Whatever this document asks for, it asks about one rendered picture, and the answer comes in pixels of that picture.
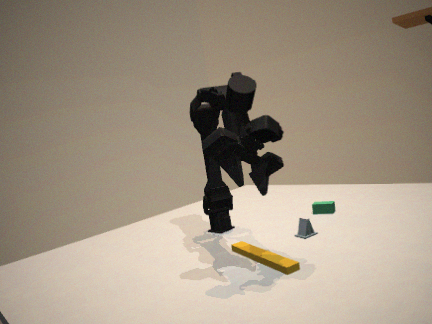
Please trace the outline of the yellow bar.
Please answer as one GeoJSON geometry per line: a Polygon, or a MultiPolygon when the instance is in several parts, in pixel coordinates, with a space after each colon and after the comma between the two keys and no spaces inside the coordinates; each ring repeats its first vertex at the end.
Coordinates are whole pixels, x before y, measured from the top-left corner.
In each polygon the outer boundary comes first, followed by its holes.
{"type": "Polygon", "coordinates": [[[290,275],[300,270],[300,262],[290,260],[268,250],[263,250],[246,242],[238,242],[232,244],[232,251],[242,256],[259,262],[267,267],[274,268],[286,275],[290,275]]]}

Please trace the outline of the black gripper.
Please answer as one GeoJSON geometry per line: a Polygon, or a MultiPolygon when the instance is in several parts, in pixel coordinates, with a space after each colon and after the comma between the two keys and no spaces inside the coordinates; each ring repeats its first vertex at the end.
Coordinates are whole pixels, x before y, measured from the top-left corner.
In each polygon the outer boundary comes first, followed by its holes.
{"type": "Polygon", "coordinates": [[[205,138],[202,142],[203,154],[213,157],[239,187],[244,185],[241,161],[250,164],[252,172],[249,176],[261,195],[265,196],[268,193],[269,176],[283,168],[283,159],[272,152],[258,156],[260,144],[251,136],[241,138],[243,120],[234,120],[226,128],[219,127],[205,138]]]}

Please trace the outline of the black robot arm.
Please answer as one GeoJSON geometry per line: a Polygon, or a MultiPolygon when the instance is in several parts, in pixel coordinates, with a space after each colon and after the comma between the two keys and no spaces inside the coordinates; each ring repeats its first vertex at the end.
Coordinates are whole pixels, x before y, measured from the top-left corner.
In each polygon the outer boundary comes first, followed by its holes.
{"type": "MultiPolygon", "coordinates": [[[[224,128],[237,119],[249,121],[242,121],[241,138],[251,136],[260,144],[259,150],[265,147],[264,143],[281,140],[283,130],[270,115],[263,115],[251,121],[249,119],[247,111],[252,108],[256,88],[257,85],[251,77],[242,75],[241,72],[233,72],[228,85],[197,90],[197,96],[190,102],[190,118],[200,133],[201,142],[217,129],[221,110],[224,128]]],[[[213,157],[203,155],[207,174],[203,210],[207,216],[209,215],[211,229],[208,232],[224,233],[235,228],[229,215],[229,211],[233,210],[233,195],[222,180],[220,165],[213,157]]]]}

